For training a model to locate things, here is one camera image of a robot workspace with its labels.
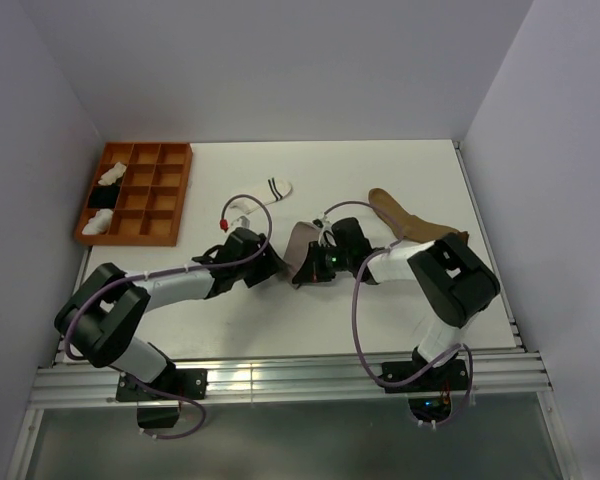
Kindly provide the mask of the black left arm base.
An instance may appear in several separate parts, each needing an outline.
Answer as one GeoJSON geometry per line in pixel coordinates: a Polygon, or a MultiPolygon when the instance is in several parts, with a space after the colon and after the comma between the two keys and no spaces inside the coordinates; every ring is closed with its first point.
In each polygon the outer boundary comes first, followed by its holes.
{"type": "Polygon", "coordinates": [[[206,422],[207,411],[200,401],[206,397],[207,385],[208,370],[203,368],[174,368],[150,384],[120,371],[115,400],[137,404],[136,421],[141,434],[158,440],[175,440],[198,432],[206,422]],[[184,405],[195,407],[200,418],[189,430],[175,433],[172,429],[184,405]]]}

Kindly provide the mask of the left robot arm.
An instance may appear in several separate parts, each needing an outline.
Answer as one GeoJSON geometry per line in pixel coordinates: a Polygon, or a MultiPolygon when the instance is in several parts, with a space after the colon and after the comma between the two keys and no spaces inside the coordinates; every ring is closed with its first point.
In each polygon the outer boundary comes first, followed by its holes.
{"type": "Polygon", "coordinates": [[[266,236],[238,227],[222,245],[181,267],[132,274],[112,263],[100,265],[60,309],[54,327],[92,366],[111,367],[139,380],[152,399],[175,386],[173,362],[136,330],[153,310],[189,300],[207,300],[242,281],[257,285],[284,267],[266,236]]]}

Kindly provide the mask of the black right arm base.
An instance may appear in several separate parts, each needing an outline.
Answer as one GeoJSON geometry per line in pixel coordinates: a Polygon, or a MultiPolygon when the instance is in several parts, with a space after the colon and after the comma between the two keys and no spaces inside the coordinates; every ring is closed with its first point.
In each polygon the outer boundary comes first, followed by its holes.
{"type": "Polygon", "coordinates": [[[464,391],[471,392],[473,387],[473,371],[463,359],[453,356],[441,367],[433,367],[413,382],[404,386],[396,386],[399,381],[406,380],[423,367],[421,360],[383,362],[380,378],[390,383],[385,387],[386,394],[408,394],[408,405],[411,415],[420,422],[439,424],[448,420],[453,414],[452,394],[464,391]]]}

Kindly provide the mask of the grey sock with red cuff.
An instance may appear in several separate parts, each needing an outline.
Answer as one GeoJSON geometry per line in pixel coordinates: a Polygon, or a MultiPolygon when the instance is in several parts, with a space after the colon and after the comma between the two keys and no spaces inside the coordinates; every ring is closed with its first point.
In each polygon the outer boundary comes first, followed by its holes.
{"type": "Polygon", "coordinates": [[[291,234],[283,255],[286,270],[284,279],[291,284],[294,276],[299,272],[307,258],[309,244],[317,241],[320,229],[311,222],[298,222],[291,230],[291,234]]]}

